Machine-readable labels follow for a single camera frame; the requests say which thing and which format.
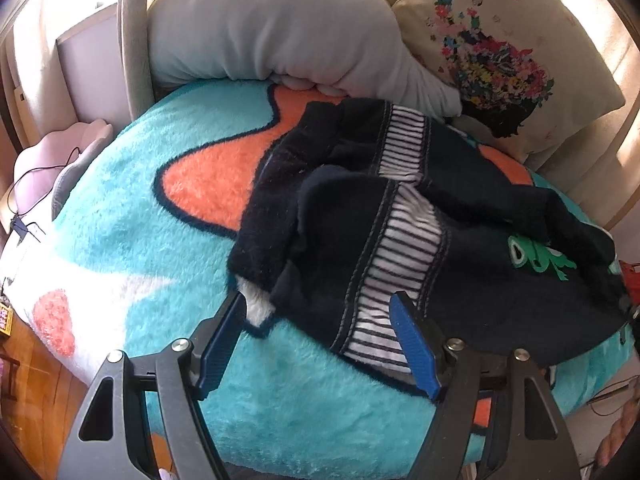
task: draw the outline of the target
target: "blue rubber grip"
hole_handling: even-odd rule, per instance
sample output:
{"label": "blue rubber grip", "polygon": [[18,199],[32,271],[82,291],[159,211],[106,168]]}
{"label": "blue rubber grip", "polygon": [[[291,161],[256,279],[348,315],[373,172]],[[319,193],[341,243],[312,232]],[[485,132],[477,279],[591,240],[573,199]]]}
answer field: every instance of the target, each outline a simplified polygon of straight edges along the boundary
{"label": "blue rubber grip", "polygon": [[436,374],[433,353],[397,294],[389,301],[389,319],[414,375],[416,386],[426,392],[431,400],[435,400],[442,384]]}
{"label": "blue rubber grip", "polygon": [[224,313],[218,329],[200,358],[200,379],[194,387],[198,400],[206,399],[210,392],[220,386],[238,336],[242,332],[245,317],[244,300],[234,301]]}

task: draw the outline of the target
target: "striped panel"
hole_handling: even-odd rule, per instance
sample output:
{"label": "striped panel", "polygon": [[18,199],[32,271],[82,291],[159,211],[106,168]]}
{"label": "striped panel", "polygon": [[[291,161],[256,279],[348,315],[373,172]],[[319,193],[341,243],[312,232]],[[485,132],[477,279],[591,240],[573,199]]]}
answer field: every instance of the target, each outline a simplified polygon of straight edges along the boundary
{"label": "striped panel", "polygon": [[420,112],[392,106],[380,158],[380,176],[411,184],[420,181],[425,124],[426,118]]}
{"label": "striped panel", "polygon": [[355,299],[356,321],[344,355],[367,365],[411,373],[389,321],[389,299],[405,290],[417,301],[441,235],[431,203],[413,186],[400,184]]}

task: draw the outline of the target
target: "silver bolt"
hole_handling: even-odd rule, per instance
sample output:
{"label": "silver bolt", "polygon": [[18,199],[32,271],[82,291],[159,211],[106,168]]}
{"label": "silver bolt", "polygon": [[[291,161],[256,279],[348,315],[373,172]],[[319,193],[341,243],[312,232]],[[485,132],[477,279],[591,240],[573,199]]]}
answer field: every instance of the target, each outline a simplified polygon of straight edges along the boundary
{"label": "silver bolt", "polygon": [[529,359],[531,359],[529,352],[527,352],[524,348],[516,348],[513,351],[513,355],[516,357],[518,361],[522,361],[522,362],[528,361]]}
{"label": "silver bolt", "polygon": [[171,343],[171,350],[174,352],[182,352],[189,347],[189,340],[181,337],[180,339],[176,339],[173,343]]}
{"label": "silver bolt", "polygon": [[452,352],[460,352],[465,347],[465,342],[457,337],[452,337],[447,341],[447,348]]}
{"label": "silver bolt", "polygon": [[117,363],[120,359],[122,359],[122,352],[120,350],[111,350],[109,355],[107,355],[107,361],[110,363]]}

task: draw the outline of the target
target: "green graphic print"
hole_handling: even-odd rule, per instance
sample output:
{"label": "green graphic print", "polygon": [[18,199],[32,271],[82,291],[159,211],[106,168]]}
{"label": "green graphic print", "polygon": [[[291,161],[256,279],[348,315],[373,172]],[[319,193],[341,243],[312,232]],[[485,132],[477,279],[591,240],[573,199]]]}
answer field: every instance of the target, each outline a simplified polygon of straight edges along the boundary
{"label": "green graphic print", "polygon": [[566,282],[568,278],[560,269],[562,267],[576,268],[575,263],[561,252],[545,247],[541,243],[523,235],[509,237],[509,252],[511,254],[511,262],[516,269],[529,262],[536,272],[545,272],[549,264],[551,264],[558,278],[563,282]]}

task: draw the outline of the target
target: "black sweatshirt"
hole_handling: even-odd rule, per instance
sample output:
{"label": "black sweatshirt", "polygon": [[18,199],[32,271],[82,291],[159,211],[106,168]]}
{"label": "black sweatshirt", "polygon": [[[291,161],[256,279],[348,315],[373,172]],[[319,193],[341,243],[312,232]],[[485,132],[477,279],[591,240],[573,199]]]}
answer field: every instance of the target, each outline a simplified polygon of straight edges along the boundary
{"label": "black sweatshirt", "polygon": [[257,177],[228,267],[333,352],[409,373],[388,299],[445,336],[540,367],[625,322],[610,237],[514,185],[443,124],[379,100],[311,103]]}

